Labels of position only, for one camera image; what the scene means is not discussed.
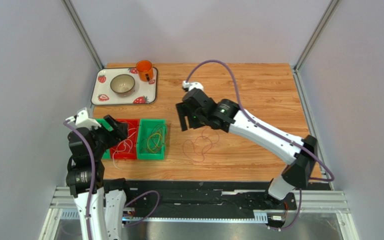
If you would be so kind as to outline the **aluminium frame post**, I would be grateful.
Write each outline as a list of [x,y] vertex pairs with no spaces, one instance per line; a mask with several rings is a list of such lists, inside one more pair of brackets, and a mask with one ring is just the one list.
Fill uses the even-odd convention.
[[331,0],[325,9],[324,13],[322,14],[322,17],[320,18],[316,28],[314,29],[313,33],[311,34],[311,37],[309,38],[307,44],[305,45],[302,53],[300,54],[297,63],[294,66],[294,72],[298,73],[301,68],[304,66],[307,58],[311,54],[313,48],[315,47],[316,43],[318,42],[320,36],[322,35],[324,29],[326,28],[327,24],[329,23],[330,19],[332,18],[333,14],[337,10],[339,4],[341,3],[341,0]]
[[92,61],[94,62],[95,66],[101,70],[105,66],[99,57],[97,50],[95,46],[92,43],[92,40],[90,36],[87,33],[86,28],[84,27],[81,18],[79,14],[76,11],[76,8],[71,0],[61,0],[61,3],[63,4],[68,16],[70,17],[73,25],[75,26],[77,32],[79,33],[80,38],[82,39],[82,42],[84,43]]

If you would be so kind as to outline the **left aluminium frame post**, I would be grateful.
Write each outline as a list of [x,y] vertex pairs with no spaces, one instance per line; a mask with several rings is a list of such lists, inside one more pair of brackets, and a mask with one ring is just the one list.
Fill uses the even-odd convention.
[[87,33],[86,28],[84,27],[81,18],[79,14],[76,11],[76,8],[71,0],[61,0],[61,3],[63,4],[68,16],[70,17],[73,25],[75,26],[77,32],[79,33],[80,38],[82,39],[82,42],[84,43],[92,61],[94,62],[95,66],[101,70],[105,66],[99,57],[97,50],[95,46],[92,43],[92,40],[90,36]]

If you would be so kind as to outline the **green plastic bin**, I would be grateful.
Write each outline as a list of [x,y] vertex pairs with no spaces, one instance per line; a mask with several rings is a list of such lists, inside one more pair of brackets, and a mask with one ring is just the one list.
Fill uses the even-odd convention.
[[[103,119],[103,118],[96,118],[95,119],[102,127],[104,127],[105,129],[107,129],[109,132],[111,132],[113,130],[113,128]],[[103,154],[103,159],[110,159],[110,150],[107,149],[104,154]]]
[[141,119],[137,136],[137,159],[162,161],[165,158],[167,122],[165,119]]

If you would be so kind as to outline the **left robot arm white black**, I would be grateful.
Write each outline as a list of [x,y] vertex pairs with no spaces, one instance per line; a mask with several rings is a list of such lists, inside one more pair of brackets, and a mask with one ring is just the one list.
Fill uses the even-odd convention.
[[128,138],[129,125],[110,115],[103,120],[108,130],[87,111],[64,121],[71,131],[67,136],[71,157],[67,164],[66,185],[73,197],[84,240],[119,240],[123,212],[131,198],[125,178],[104,179],[104,153]]

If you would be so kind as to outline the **right aluminium frame post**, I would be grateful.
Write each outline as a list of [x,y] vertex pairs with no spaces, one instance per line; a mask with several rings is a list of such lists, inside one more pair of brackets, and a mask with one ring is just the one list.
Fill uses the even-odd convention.
[[316,28],[314,29],[313,33],[311,34],[311,37],[309,38],[307,44],[305,45],[302,53],[300,54],[297,63],[294,66],[294,72],[298,73],[301,68],[304,66],[307,58],[311,54],[313,48],[315,47],[316,43],[318,42],[320,36],[322,35],[324,29],[326,28],[327,24],[329,23],[330,19],[332,18],[333,14],[337,10],[339,4],[341,3],[341,0],[331,0],[325,9],[324,13],[322,14],[322,17],[320,18]]

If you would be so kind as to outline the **orange mug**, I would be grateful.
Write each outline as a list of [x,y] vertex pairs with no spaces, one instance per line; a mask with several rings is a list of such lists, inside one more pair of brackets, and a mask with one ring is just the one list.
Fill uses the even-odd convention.
[[149,60],[140,60],[135,66],[139,79],[150,82],[154,77],[153,64]]

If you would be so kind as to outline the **left green plastic bin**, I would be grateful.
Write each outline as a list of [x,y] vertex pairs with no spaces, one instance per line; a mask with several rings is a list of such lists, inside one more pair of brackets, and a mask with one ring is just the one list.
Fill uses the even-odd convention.
[[[105,129],[107,129],[109,132],[111,132],[113,130],[113,128],[103,119],[103,118],[96,118],[95,119],[102,127],[104,127]],[[110,159],[110,150],[107,149],[104,154],[103,154],[103,159]]]

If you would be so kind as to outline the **beige ceramic bowl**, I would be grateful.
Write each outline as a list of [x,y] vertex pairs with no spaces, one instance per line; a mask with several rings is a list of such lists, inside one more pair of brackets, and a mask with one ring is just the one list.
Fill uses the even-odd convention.
[[110,89],[120,97],[127,97],[133,94],[136,88],[136,81],[129,74],[120,74],[110,82]]

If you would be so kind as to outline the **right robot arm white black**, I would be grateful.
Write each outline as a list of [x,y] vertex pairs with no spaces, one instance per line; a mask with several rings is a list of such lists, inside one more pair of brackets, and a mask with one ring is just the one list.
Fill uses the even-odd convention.
[[248,139],[279,157],[286,167],[274,178],[267,191],[267,199],[273,202],[284,200],[295,189],[303,189],[311,179],[317,139],[286,133],[261,121],[239,104],[222,99],[215,102],[203,90],[193,88],[177,103],[182,131],[208,126]]

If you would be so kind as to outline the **strawberry pattern white tray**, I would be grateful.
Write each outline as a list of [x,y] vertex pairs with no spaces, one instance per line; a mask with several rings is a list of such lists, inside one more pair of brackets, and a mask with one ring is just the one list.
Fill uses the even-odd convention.
[[136,68],[108,68],[97,73],[91,103],[95,106],[151,104],[157,99],[158,70],[153,78],[140,79]]

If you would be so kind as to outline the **red plastic bin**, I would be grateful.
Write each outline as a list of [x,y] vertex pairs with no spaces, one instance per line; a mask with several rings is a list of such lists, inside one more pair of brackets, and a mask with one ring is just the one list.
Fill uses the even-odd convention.
[[121,141],[110,149],[112,160],[137,160],[137,142],[139,133],[139,119],[117,119],[118,122],[126,122],[128,127],[128,138]]

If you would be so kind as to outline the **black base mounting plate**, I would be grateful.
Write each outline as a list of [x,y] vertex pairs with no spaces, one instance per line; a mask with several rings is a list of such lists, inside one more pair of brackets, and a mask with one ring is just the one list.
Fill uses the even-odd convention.
[[285,200],[267,206],[267,181],[168,181],[127,180],[130,188],[128,200],[150,190],[132,203],[135,217],[168,218],[252,218],[255,210],[275,210],[292,213],[299,206],[296,193]]

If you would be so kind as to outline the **right green plastic bin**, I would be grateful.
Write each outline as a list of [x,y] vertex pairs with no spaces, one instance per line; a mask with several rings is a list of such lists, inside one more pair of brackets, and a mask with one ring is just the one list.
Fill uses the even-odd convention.
[[141,119],[137,136],[137,159],[162,161],[165,158],[167,122],[165,119]]

